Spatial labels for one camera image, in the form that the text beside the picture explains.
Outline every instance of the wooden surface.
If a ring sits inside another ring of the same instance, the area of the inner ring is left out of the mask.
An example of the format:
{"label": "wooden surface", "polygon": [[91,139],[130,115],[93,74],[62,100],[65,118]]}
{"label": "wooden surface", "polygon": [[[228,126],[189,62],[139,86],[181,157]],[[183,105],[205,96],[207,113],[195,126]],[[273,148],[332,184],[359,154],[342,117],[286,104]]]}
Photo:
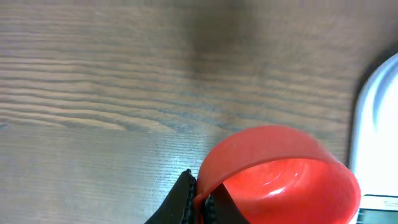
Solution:
{"label": "wooden surface", "polygon": [[0,222],[143,223],[181,171],[262,124],[345,162],[398,2],[321,2],[1,1]]}

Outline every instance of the red cup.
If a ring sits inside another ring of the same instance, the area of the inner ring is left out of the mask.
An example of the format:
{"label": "red cup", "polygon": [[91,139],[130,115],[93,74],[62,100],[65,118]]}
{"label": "red cup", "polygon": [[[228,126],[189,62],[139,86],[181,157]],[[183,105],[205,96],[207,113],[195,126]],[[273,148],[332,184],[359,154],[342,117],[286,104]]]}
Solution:
{"label": "red cup", "polygon": [[250,128],[213,148],[199,170],[195,208],[222,183],[252,224],[345,224],[361,198],[349,169],[309,135],[283,126]]}

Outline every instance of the black object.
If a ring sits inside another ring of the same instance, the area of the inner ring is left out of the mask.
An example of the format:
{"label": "black object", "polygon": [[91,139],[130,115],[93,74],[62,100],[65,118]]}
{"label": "black object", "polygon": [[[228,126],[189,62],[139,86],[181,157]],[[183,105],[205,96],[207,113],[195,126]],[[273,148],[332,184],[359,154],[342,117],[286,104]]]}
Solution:
{"label": "black object", "polygon": [[[196,196],[196,179],[191,170],[182,172],[162,205],[145,224],[194,224],[193,198]],[[204,224],[249,224],[236,207],[224,184],[218,186],[203,202],[201,209]]]}

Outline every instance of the tabletop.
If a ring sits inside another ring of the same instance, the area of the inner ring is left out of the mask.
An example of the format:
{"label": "tabletop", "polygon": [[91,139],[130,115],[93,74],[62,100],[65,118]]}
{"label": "tabletop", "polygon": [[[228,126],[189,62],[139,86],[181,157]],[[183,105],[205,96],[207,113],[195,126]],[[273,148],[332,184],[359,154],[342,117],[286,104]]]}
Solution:
{"label": "tabletop", "polygon": [[0,222],[144,223],[236,131],[346,163],[393,0],[0,2]]}

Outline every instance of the red plastic cup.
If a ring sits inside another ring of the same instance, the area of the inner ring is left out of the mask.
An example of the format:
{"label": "red plastic cup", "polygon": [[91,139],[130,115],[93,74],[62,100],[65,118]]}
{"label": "red plastic cup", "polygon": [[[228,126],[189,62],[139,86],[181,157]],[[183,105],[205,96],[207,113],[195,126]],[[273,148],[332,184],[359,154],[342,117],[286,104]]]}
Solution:
{"label": "red plastic cup", "polygon": [[361,198],[349,169],[309,135],[283,126],[250,128],[213,148],[199,170],[195,208],[222,183],[252,224],[345,224]]}

